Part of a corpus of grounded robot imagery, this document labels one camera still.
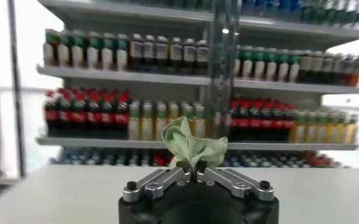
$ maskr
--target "store shelf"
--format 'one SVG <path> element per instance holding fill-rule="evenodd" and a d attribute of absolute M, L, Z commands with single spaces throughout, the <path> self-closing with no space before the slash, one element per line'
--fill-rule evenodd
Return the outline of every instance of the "store shelf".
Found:
<path fill-rule="evenodd" d="M 204 23 L 212 20 L 207 12 L 184 11 L 115 3 L 97 0 L 38 0 L 43 6 L 64 21 L 96 18 L 109 21 L 113 16 L 131 18 L 157 19 L 163 21 L 180 21 L 181 23 Z"/>
<path fill-rule="evenodd" d="M 359 88 L 348 86 L 332 86 L 332 85 L 311 85 L 298 83 L 283 82 L 266 82 L 253 80 L 235 79 L 233 86 L 235 88 L 252 88 L 252 89 L 274 89 L 283 91 L 298 91 L 323 94 L 359 94 Z"/>
<path fill-rule="evenodd" d="M 62 145 L 70 147 L 107 147 L 132 149 L 165 149 L 162 142 L 134 141 L 94 138 L 56 138 L 42 136 L 37 138 L 40 145 Z M 289 144 L 289 143 L 236 143 L 228 144 L 231 150 L 355 150 L 357 145 L 344 144 Z"/>
<path fill-rule="evenodd" d="M 37 72 L 59 78 L 93 79 L 93 80 L 117 80 L 131 82 L 172 83 L 184 85 L 209 85 L 210 78 L 160 75 L 140 72 L 103 71 L 96 69 L 59 68 L 50 66 L 37 66 Z"/>
<path fill-rule="evenodd" d="M 359 40 L 358 29 L 290 23 L 276 19 L 241 16 L 239 20 L 241 32 L 245 38 L 264 38 L 276 46 L 291 48 L 313 47 L 325 50 L 332 46 Z"/>

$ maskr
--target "white table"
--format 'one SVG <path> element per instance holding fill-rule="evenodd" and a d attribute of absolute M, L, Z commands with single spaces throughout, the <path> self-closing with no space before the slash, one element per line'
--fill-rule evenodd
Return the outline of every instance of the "white table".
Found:
<path fill-rule="evenodd" d="M 47 166 L 0 195 L 0 224 L 116 224 L 127 181 L 153 167 Z M 358 224 L 359 169 L 245 169 L 269 180 L 280 224 Z"/>

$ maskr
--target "light green fabric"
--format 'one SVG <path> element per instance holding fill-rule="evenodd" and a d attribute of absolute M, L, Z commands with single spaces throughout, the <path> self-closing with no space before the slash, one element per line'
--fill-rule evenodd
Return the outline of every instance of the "light green fabric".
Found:
<path fill-rule="evenodd" d="M 194 168 L 200 159 L 206 161 L 208 167 L 215 167 L 224 161 L 228 148 L 226 137 L 219 140 L 193 137 L 185 117 L 169 123 L 162 131 L 162 139 L 168 150 L 174 154 L 170 167 L 175 167 L 178 161 L 188 161 Z"/>

